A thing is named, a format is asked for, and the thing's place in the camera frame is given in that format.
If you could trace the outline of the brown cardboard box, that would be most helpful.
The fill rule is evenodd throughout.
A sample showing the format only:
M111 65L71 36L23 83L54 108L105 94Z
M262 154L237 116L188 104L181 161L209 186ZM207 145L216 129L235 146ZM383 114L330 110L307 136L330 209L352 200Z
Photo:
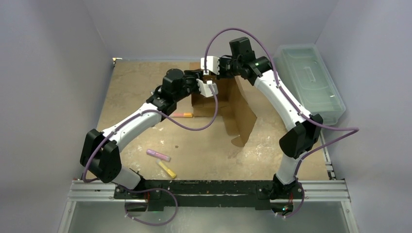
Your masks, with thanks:
M255 126L256 115L244 97L244 91L238 77L217 80L213 76L205 76L212 80L218 89L218 115L223 118L225 130L229 136L234 136L231 143L237 147L244 147ZM201 94L191 95L193 114L196 117L213 117L215 100Z

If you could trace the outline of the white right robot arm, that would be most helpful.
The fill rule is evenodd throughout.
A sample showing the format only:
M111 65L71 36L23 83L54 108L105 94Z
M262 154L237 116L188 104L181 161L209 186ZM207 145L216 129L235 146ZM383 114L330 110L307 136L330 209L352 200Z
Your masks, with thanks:
M289 101L281 90L281 83L273 65L267 57L255 56L249 38L240 37L229 42L231 56L220 58L218 78L241 76L258 89L276 109L286 127L286 134L279 140L283 152L280 167L273 177L272 186L263 188L261 193L270 199L286 199L298 187L296 174L303 156L318 141L323 118L319 114L309 114L303 118L303 111L293 107L296 101Z

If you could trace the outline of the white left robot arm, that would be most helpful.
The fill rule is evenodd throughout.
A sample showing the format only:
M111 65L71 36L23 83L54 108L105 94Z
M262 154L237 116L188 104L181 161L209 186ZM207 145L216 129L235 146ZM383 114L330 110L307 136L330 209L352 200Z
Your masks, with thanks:
M122 165L120 153L137 136L168 118L177 103L196 93L211 97L216 93L212 81L205 81L201 70L170 69L152 95L134 113L103 131L86 134L80 164L103 183L116 183L126 188L134 199L143 196L145 185L137 172Z

